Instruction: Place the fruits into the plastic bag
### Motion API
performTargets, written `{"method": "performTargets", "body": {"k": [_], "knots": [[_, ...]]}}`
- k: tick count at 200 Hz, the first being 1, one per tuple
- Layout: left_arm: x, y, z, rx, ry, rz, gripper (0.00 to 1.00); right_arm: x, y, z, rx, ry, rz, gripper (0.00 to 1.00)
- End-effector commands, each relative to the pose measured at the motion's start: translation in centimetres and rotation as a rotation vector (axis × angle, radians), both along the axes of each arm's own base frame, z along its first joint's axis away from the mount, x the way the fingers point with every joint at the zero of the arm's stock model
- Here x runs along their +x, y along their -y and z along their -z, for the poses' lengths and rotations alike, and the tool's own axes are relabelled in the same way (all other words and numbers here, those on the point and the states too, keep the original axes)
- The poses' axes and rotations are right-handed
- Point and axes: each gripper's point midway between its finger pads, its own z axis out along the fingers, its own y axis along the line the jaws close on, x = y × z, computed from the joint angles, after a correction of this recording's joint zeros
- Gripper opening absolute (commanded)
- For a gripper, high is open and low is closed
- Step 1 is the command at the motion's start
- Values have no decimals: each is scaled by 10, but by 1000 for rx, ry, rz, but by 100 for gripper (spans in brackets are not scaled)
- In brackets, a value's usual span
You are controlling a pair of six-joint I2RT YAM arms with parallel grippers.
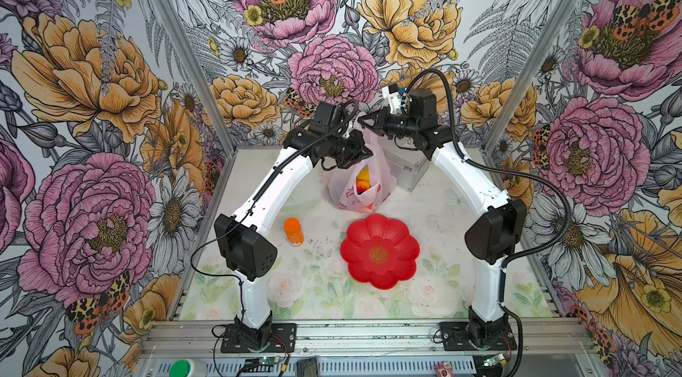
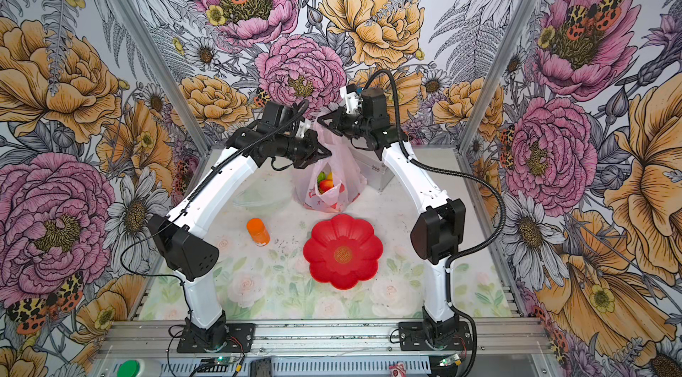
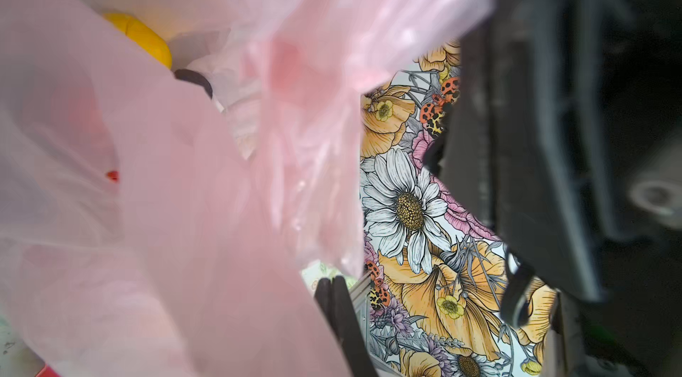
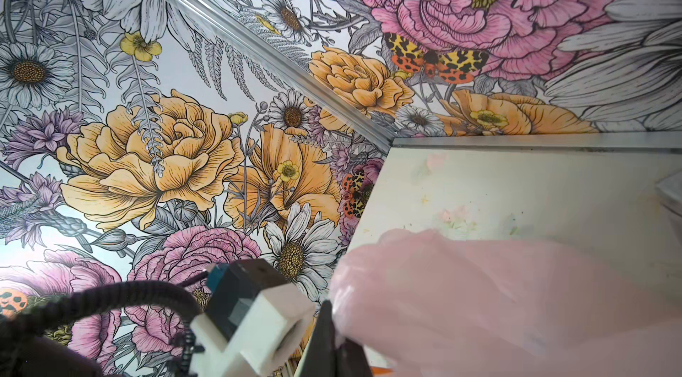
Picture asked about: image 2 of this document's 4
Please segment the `red yellow peach toy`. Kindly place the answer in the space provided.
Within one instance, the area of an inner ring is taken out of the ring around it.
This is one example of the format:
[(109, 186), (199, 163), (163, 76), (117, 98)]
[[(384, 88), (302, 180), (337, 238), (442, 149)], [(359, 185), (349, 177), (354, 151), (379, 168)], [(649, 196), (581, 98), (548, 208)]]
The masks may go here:
[(318, 183), (318, 190), (320, 193), (325, 193), (330, 191), (335, 187), (334, 182), (331, 179), (324, 179)]

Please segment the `pink plastic bag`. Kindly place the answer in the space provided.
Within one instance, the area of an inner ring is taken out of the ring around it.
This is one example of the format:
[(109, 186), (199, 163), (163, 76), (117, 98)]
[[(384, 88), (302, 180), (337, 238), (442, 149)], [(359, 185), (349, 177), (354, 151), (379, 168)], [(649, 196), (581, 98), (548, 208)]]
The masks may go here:
[[(323, 213), (343, 213), (359, 198), (367, 185), (367, 179), (352, 155), (351, 144), (345, 137), (339, 137), (314, 123), (318, 141), (331, 152), (329, 158), (293, 171), (293, 198), (304, 208)], [(328, 192), (318, 190), (318, 175), (324, 172), (335, 187)]]

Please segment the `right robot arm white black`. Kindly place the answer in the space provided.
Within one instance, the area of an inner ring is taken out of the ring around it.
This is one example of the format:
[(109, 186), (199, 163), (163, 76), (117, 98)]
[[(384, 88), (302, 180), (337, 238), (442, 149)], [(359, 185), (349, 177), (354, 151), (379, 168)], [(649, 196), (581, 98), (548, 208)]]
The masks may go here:
[(447, 261), (463, 240), (465, 204), (451, 199), (419, 165), (405, 133), (390, 123), (383, 91), (359, 91), (350, 84), (340, 89), (340, 97), (343, 105), (317, 121), (336, 136), (364, 140), (366, 148), (392, 171), (413, 201), (418, 216), (410, 241), (428, 270), (422, 331), (430, 346), (443, 347), (460, 329), (459, 315), (452, 310), (448, 297)]

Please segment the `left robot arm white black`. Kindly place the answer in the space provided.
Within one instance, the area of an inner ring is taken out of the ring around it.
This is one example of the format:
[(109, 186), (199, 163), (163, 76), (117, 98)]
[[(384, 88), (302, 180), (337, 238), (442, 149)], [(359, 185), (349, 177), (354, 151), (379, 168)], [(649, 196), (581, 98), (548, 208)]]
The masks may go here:
[(305, 120), (308, 106), (308, 100), (295, 105), (267, 103), (259, 119), (229, 137), (178, 206), (150, 219), (152, 239), (166, 266), (179, 278), (188, 306), (179, 351), (217, 352), (228, 343), (227, 317), (212, 275), (220, 250), (207, 239), (220, 210), (267, 160), (282, 157), (291, 167), (303, 169), (330, 157), (330, 150)]

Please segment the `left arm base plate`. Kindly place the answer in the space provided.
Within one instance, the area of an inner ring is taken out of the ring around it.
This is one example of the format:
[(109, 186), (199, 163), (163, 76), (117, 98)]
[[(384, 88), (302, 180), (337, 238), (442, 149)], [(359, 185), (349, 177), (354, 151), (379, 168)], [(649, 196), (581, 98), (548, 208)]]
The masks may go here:
[(177, 352), (199, 353), (249, 353), (255, 339), (256, 325), (252, 323), (216, 322), (203, 329), (189, 324), (179, 338)]

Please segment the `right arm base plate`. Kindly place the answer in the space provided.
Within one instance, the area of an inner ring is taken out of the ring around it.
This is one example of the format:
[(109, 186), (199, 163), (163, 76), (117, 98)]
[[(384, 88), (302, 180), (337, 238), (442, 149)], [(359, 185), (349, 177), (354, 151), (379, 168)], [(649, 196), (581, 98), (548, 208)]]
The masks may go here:
[(473, 349), (472, 331), (468, 323), (460, 321), (456, 327), (431, 327), (426, 322), (403, 321), (398, 325), (402, 351), (470, 351)]

